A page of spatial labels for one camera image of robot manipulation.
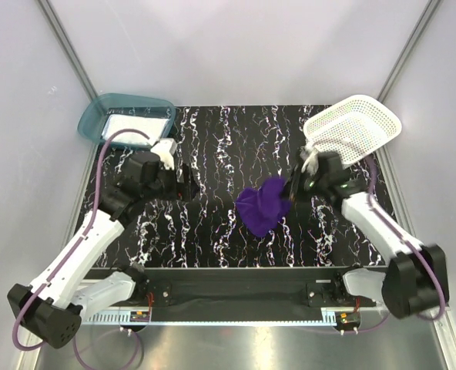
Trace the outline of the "purple towel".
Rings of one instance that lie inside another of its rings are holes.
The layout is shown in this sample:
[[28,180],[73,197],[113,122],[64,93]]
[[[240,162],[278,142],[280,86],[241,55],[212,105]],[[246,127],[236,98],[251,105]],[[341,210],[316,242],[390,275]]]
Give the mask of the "purple towel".
[[271,177],[258,189],[246,188],[236,199],[236,208],[246,228],[265,237],[289,212],[292,203],[283,196],[286,180]]

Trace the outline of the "light blue towel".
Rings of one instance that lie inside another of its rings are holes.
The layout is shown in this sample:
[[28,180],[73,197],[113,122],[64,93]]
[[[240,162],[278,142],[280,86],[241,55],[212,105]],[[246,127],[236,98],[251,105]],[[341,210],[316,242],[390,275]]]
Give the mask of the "light blue towel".
[[112,114],[106,120],[102,131],[102,139],[108,140],[121,130],[126,130],[115,136],[112,144],[130,147],[150,147],[168,135],[171,127],[168,118],[152,118],[143,116],[126,116]]

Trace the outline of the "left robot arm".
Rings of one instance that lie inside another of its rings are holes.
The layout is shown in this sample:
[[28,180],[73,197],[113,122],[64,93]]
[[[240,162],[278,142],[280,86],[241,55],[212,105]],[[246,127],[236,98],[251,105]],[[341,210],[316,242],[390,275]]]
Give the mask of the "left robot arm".
[[123,267],[84,289],[79,285],[100,254],[136,221],[148,203],[189,202],[199,190],[192,168],[186,163],[177,173],[158,154],[147,151],[129,157],[119,175],[98,187],[98,202],[58,257],[30,284],[14,284],[9,290],[15,346],[27,349],[18,340],[18,329],[25,328],[43,343],[62,348],[81,323],[99,311],[120,301],[142,304],[148,284],[138,267]]

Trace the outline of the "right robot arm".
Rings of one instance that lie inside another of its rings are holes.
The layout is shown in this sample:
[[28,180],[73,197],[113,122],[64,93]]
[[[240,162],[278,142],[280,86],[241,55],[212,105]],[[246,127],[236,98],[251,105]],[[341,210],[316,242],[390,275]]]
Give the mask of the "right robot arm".
[[442,317],[449,301],[446,254],[436,245],[426,245],[391,218],[366,186],[350,177],[350,170],[336,152],[297,152],[297,163],[284,187],[292,201],[321,197],[373,244],[386,264],[383,272],[351,267],[331,286],[331,296],[340,305],[357,297],[380,302],[396,318],[424,318],[437,309]]

